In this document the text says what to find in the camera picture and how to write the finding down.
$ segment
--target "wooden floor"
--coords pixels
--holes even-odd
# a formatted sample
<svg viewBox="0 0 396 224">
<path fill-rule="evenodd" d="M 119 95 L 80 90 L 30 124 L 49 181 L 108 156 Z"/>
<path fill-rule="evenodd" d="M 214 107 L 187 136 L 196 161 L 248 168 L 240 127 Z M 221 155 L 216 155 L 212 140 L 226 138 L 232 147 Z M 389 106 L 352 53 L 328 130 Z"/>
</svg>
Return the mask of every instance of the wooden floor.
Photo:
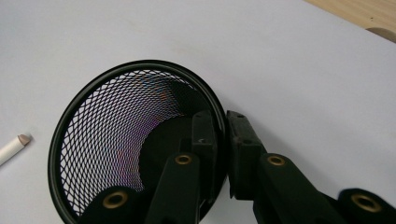
<svg viewBox="0 0 396 224">
<path fill-rule="evenodd" d="M 396 0 L 305 0 L 396 43 Z"/>
</svg>

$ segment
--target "black circular rim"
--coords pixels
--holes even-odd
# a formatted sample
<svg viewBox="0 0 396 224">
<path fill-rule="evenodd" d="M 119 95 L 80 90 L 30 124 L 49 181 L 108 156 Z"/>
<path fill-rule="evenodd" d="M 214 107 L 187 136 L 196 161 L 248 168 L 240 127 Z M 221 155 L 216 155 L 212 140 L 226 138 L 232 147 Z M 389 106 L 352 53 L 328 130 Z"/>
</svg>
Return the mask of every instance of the black circular rim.
<svg viewBox="0 0 396 224">
<path fill-rule="evenodd" d="M 190 84 L 198 90 L 206 99 L 212 113 L 214 115 L 214 123 L 217 127 L 216 131 L 219 139 L 219 151 L 217 160 L 217 173 L 215 192 L 216 197 L 219 195 L 221 187 L 226 178 L 227 162 L 226 162 L 226 117 L 224 110 L 217 98 L 216 94 L 210 89 L 210 87 L 197 75 L 195 75 L 189 69 L 180 66 L 175 63 L 169 63 L 158 60 L 143 60 L 131 63 L 124 63 L 114 68 L 105 71 L 102 75 L 98 76 L 90 83 L 88 83 L 71 101 L 66 110 L 61 116 L 55 132 L 52 136 L 52 140 L 49 148 L 49 163 L 48 163 L 48 177 L 49 177 L 49 191 L 53 203 L 65 223 L 76 223 L 78 216 L 75 214 L 73 209 L 68 206 L 65 202 L 67 199 L 60 189 L 62 189 L 62 182 L 60 178 L 59 159 L 61 150 L 58 150 L 62 146 L 64 140 L 64 134 L 67 130 L 67 125 L 70 119 L 73 118 L 78 107 L 85 100 L 86 96 L 94 92 L 98 87 L 102 86 L 110 77 L 115 77 L 126 71 L 137 70 L 137 69 L 159 69 L 170 73 L 177 74 L 179 77 L 186 79 Z M 212 207 L 215 200 L 208 202 L 205 201 L 200 207 L 200 218 L 203 218 Z"/>
</svg>

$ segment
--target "black wire mesh cup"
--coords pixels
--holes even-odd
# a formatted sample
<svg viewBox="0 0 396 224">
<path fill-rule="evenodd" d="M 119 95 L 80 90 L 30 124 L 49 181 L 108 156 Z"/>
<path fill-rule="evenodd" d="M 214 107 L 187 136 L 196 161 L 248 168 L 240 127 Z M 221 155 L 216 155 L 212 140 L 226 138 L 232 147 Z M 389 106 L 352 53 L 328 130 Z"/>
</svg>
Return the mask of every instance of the black wire mesh cup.
<svg viewBox="0 0 396 224">
<path fill-rule="evenodd" d="M 49 189 L 63 221 L 76 223 L 93 198 L 110 187 L 153 187 L 161 175 L 157 163 L 175 149 L 145 148 L 145 142 L 165 124 L 162 135 L 171 142 L 188 135 L 189 119 L 203 110 L 211 112 L 218 138 L 217 196 L 227 166 L 225 115 L 207 84 L 162 61 L 122 64 L 94 79 L 66 108 L 50 145 Z M 158 160 L 145 162 L 143 155 Z M 213 202 L 202 203 L 201 218 Z"/>
</svg>

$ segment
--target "white tabletop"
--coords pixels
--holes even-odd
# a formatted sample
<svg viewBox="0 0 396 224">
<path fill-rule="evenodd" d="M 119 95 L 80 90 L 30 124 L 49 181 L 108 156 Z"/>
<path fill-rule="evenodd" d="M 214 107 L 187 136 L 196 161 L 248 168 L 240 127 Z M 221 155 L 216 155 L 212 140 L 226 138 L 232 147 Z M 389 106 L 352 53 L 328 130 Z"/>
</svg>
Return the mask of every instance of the white tabletop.
<svg viewBox="0 0 396 224">
<path fill-rule="evenodd" d="M 62 223 L 47 179 L 56 124 L 89 81 L 142 59 L 198 74 L 319 190 L 395 206 L 395 58 L 395 44 L 304 1 L 1 1 L 0 145 L 34 141 L 0 167 L 0 223 Z M 203 223 L 256 223 L 228 190 Z"/>
</svg>

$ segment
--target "white marker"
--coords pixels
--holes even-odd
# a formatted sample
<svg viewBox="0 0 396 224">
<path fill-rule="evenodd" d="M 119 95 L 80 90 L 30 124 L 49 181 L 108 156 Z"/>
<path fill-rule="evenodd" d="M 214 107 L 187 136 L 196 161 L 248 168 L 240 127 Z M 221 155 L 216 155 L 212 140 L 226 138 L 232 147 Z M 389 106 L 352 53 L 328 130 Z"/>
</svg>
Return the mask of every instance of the white marker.
<svg viewBox="0 0 396 224">
<path fill-rule="evenodd" d="M 4 147 L 0 148 L 0 165 L 21 151 L 30 142 L 30 137 L 20 134 Z"/>
</svg>

